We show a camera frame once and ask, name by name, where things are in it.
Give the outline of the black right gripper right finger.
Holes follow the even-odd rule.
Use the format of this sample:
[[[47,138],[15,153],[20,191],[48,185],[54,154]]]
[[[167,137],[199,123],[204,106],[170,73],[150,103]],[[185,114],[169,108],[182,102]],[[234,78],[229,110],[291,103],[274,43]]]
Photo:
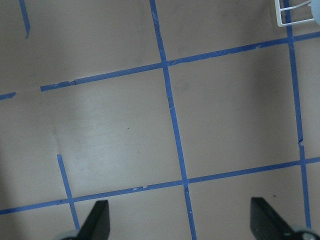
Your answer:
[[[289,240],[293,229],[262,197],[250,201],[250,230],[256,240]]]

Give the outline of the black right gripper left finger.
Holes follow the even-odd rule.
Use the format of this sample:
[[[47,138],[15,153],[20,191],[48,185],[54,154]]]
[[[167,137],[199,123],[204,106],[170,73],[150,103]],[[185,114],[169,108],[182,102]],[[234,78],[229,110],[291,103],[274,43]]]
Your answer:
[[[107,240],[111,231],[108,200],[95,202],[77,234],[78,240]]]

